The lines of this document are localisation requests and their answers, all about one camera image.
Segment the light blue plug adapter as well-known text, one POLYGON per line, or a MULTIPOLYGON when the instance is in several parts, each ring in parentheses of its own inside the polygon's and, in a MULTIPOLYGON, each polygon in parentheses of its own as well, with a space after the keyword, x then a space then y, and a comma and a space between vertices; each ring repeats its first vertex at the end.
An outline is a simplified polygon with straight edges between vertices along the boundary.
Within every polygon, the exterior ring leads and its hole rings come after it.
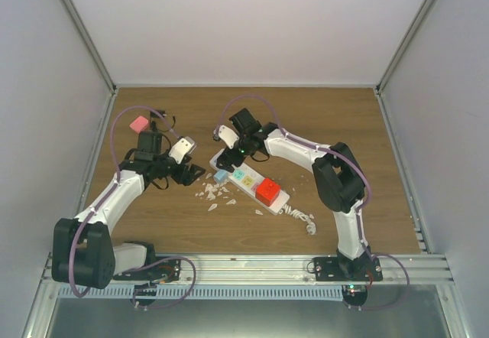
POLYGON ((214 173, 213 179, 217 184, 222 184, 228 178, 229 172, 226 170, 218 170, 214 173))

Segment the white power strip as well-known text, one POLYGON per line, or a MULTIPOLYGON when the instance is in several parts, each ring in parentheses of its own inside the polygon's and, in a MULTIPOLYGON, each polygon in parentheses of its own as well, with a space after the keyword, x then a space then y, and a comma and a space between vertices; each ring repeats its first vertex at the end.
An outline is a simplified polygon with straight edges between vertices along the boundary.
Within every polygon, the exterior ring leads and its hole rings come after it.
POLYGON ((265 208, 270 213, 277 215, 281 214, 288 207, 288 202, 290 200, 290 195, 284 190, 280 190, 275 201, 270 205, 266 205, 261 202, 256 196, 256 190, 265 180, 265 177, 259 174, 256 170, 250 166, 243 163, 241 166, 233 167, 232 172, 227 172, 225 170, 220 170, 217 167, 217 158, 223 152, 223 149, 217 152, 209 161, 209 165, 213 170, 217 172, 224 172, 223 182, 234 184, 240 191, 247 194, 251 199, 255 200, 263 208, 265 208))

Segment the red cube socket adapter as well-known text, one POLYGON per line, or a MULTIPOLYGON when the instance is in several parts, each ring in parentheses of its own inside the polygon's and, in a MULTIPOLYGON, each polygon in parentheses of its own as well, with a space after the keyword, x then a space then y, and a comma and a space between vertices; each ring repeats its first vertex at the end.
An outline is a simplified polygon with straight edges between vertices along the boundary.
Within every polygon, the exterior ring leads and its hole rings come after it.
POLYGON ((270 207, 280 195, 280 185, 268 177, 257 186, 255 190, 255 198, 270 207))

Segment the pink plug adapter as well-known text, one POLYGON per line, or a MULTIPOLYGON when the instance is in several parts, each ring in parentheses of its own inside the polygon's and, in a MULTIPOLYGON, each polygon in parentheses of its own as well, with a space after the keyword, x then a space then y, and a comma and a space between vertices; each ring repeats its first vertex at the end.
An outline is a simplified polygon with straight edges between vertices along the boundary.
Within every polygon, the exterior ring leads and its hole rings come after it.
POLYGON ((141 133, 145 131, 150 125, 149 120, 146 117, 138 116, 130 125, 129 128, 135 133, 141 133))

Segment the black power adapter with cable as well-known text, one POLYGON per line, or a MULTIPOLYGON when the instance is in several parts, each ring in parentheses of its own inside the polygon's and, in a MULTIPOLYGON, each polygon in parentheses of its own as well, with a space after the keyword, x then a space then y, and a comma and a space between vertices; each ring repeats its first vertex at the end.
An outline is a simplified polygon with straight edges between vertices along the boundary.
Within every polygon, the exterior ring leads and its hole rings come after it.
POLYGON ((153 132, 171 132, 173 131, 176 124, 176 116, 172 115, 171 120, 165 110, 158 109, 156 111, 149 111, 149 123, 150 130, 153 132), (160 129, 157 126, 158 122, 164 123, 165 128, 160 129))

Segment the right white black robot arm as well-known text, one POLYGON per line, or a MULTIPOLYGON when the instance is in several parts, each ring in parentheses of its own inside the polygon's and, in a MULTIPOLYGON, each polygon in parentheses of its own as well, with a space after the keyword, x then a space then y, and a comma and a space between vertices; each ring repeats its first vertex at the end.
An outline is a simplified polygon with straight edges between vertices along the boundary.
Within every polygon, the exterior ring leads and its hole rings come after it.
POLYGON ((343 142, 331 146, 306 140, 275 122, 262 125, 248 109, 234 114, 230 122, 234 128, 219 124, 213 132, 215 141, 225 143, 217 168, 231 172, 260 152, 311 172, 319 199, 335 218, 339 274, 349 281, 363 275, 371 251, 364 234, 362 210, 371 188, 350 148, 343 142))

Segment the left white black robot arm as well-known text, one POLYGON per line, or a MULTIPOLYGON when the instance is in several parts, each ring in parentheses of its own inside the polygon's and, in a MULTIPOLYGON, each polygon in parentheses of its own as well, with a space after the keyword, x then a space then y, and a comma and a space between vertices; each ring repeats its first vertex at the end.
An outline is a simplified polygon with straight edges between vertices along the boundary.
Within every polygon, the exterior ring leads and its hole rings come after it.
POLYGON ((191 161, 196 143, 177 139, 163 150, 164 135, 144 131, 130 149, 107 187, 72 219, 62 218, 54 227, 51 276, 80 294, 79 287, 105 288, 115 275, 133 272, 141 280, 157 273, 153 246, 147 242, 112 243, 112 231, 127 208, 158 180, 189 186, 205 170, 191 161))

